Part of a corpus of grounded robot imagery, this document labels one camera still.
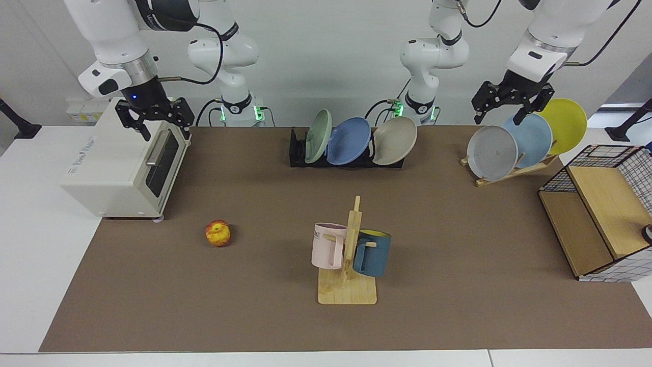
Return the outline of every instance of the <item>brown tabletop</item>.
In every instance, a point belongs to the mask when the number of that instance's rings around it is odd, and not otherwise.
[[[631,284],[573,278],[537,196],[561,164],[477,188],[476,129],[421,127],[401,170],[289,168],[289,129],[194,129],[166,220],[102,221],[40,350],[652,347]],[[393,236],[378,303],[322,306],[313,224],[346,224],[355,195]]]

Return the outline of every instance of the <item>green plate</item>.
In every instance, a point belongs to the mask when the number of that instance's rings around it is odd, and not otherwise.
[[[315,163],[326,150],[333,129],[333,117],[328,110],[319,111],[306,137],[306,163]]]

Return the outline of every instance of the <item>apple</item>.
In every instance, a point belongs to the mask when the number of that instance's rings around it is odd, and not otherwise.
[[[219,219],[206,226],[206,239],[215,247],[226,247],[231,239],[231,230],[225,221]]]

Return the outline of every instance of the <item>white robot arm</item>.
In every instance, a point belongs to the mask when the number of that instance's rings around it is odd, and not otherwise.
[[[617,1],[613,0],[520,0],[534,19],[507,62],[503,81],[484,82],[472,99],[475,122],[504,104],[522,104],[515,124],[532,112],[540,112],[552,98],[548,83],[582,43],[589,26]]]
[[[197,0],[65,0],[82,35],[91,43],[97,61],[79,76],[91,95],[102,97],[121,91],[115,111],[124,127],[149,140],[146,120],[166,120],[179,126],[186,139],[194,115],[185,99],[170,101],[156,65],[139,35],[139,23],[150,29],[188,31],[197,22]],[[135,16],[134,9],[141,14]],[[130,111],[138,115],[134,119]]]
[[[226,0],[200,0],[200,9],[200,23],[210,25],[222,35],[224,55],[217,74],[224,106],[222,118],[227,126],[253,126],[262,119],[258,108],[260,101],[251,94],[245,77],[235,69],[258,61],[258,45],[240,32]],[[220,49],[217,37],[193,40],[188,45],[188,57],[195,67],[213,75]]]
[[[439,87],[439,78],[433,72],[461,67],[469,59],[469,44],[462,38],[462,16],[455,0],[433,0],[430,27],[437,38],[409,40],[400,54],[401,63],[412,75],[402,98],[403,116],[417,125],[433,122],[432,110]]]

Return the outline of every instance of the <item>oven window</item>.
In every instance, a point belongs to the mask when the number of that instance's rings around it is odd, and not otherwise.
[[[174,162],[174,157],[176,157],[177,151],[179,150],[179,142],[174,137],[174,134],[171,131],[169,132],[170,135],[168,136],[168,141],[165,143],[161,159],[157,166],[149,169],[147,179],[145,180],[147,187],[149,187],[156,197],[161,196],[161,191],[163,191],[163,186],[172,168],[172,162]]]

